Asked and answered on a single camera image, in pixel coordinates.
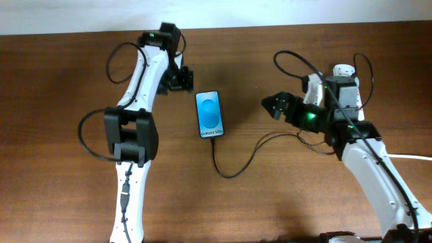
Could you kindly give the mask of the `blue Galaxy smartphone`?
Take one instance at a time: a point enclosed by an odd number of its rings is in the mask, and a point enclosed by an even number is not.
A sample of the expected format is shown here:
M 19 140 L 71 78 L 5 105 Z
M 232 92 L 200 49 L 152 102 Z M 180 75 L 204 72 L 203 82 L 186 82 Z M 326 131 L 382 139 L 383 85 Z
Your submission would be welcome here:
M 224 135 L 219 93 L 214 91 L 195 94 L 198 127 L 201 138 Z

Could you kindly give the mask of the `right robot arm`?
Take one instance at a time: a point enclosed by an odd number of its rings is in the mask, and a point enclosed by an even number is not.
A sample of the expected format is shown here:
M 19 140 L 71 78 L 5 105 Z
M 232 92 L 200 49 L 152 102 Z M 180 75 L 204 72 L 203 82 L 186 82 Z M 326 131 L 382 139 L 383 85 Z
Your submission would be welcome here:
M 358 118 L 357 83 L 332 76 L 319 90 L 325 104 L 279 92 L 262 106 L 296 128 L 324 133 L 325 143 L 360 184 L 380 223 L 383 242 L 430 242 L 431 213 L 416 199 L 391 162 L 376 127 Z

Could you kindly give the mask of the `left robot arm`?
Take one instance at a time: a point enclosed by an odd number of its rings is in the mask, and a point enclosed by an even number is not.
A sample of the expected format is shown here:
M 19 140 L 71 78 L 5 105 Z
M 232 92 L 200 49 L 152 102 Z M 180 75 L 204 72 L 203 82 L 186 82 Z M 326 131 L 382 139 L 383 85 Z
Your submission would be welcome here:
M 152 114 L 157 95 L 193 90 L 193 72 L 184 66 L 178 49 L 181 30 L 162 23 L 158 31 L 145 31 L 134 46 L 138 57 L 130 83 L 115 108 L 104 112 L 109 152 L 117 173 L 115 219 L 110 242 L 143 242 L 146 177 L 159 147 Z

